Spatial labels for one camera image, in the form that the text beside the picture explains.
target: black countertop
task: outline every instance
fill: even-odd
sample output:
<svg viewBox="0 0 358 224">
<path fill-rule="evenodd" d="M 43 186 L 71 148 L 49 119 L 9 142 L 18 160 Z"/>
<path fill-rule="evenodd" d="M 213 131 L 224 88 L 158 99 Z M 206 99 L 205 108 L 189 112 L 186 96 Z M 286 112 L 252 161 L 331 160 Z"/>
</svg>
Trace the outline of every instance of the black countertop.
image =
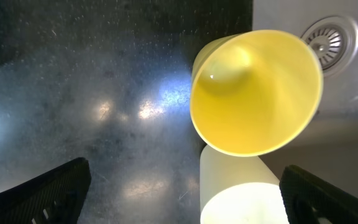
<svg viewBox="0 0 358 224">
<path fill-rule="evenodd" d="M 0 192 L 82 156 L 79 223 L 198 223 L 192 63 L 251 20 L 251 1 L 0 0 Z"/>
</svg>

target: drain ring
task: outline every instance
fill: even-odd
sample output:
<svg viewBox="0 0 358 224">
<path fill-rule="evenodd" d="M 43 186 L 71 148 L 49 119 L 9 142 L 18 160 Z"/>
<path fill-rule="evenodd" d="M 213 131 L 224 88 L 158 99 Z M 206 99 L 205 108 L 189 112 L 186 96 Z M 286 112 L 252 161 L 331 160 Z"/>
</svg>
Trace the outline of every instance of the drain ring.
<svg viewBox="0 0 358 224">
<path fill-rule="evenodd" d="M 358 50 L 358 25 L 349 18 L 331 16 L 314 23 L 302 39 L 319 58 L 324 77 L 343 71 Z"/>
</svg>

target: stainless steel sink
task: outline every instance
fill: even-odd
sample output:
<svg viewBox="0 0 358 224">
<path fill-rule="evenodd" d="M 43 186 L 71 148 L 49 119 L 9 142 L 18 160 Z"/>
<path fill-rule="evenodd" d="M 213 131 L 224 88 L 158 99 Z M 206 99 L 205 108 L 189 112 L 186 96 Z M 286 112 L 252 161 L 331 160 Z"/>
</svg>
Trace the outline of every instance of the stainless steel sink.
<svg viewBox="0 0 358 224">
<path fill-rule="evenodd" d="M 253 29 L 302 37 L 331 16 L 351 18 L 358 28 L 358 1 L 255 0 Z M 261 156 L 278 177 L 285 166 L 296 164 L 358 197 L 358 49 L 351 59 L 324 78 L 321 104 L 308 127 L 287 146 Z"/>
</svg>

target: metal drain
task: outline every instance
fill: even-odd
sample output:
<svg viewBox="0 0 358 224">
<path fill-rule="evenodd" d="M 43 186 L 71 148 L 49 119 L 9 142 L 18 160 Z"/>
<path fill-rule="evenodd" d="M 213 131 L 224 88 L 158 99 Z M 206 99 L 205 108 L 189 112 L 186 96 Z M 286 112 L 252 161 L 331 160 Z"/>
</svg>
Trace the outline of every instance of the metal drain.
<svg viewBox="0 0 358 224">
<path fill-rule="evenodd" d="M 358 49 L 358 26 L 348 17 L 331 16 L 314 23 L 302 39 L 316 53 L 324 76 L 343 71 Z"/>
</svg>

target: yellow cup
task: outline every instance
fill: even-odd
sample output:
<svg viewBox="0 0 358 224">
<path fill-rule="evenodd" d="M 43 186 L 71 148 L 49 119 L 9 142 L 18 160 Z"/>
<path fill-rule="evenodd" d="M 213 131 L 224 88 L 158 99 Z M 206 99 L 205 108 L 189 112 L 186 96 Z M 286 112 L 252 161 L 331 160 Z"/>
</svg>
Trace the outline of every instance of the yellow cup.
<svg viewBox="0 0 358 224">
<path fill-rule="evenodd" d="M 295 138 L 316 111 L 323 74 L 298 37 L 258 30 L 214 40 L 193 66 L 190 113 L 198 134 L 233 156 L 258 156 Z"/>
</svg>

